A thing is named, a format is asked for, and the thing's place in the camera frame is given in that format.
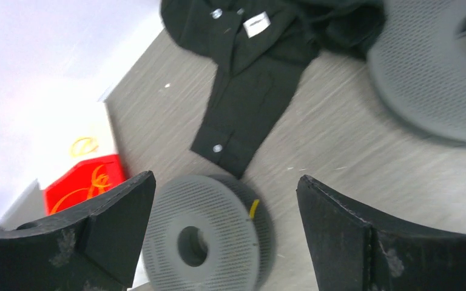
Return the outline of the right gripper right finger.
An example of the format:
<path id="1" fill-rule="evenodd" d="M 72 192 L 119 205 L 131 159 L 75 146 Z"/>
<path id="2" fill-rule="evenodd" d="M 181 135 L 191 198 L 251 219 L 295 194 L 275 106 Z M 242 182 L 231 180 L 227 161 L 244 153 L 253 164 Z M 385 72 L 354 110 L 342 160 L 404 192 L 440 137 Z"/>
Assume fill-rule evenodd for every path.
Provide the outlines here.
<path id="1" fill-rule="evenodd" d="M 320 290 L 466 290 L 466 234 L 389 215 L 309 175 L 296 193 Z"/>

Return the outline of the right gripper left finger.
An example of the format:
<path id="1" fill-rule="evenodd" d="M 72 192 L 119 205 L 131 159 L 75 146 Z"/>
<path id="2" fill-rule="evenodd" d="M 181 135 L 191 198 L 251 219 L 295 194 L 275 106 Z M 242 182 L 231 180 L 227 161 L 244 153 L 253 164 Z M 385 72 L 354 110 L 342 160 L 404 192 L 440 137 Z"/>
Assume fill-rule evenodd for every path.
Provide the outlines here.
<path id="1" fill-rule="evenodd" d="M 0 290 L 126 290 L 156 189 L 151 171 L 54 215 L 0 229 Z"/>

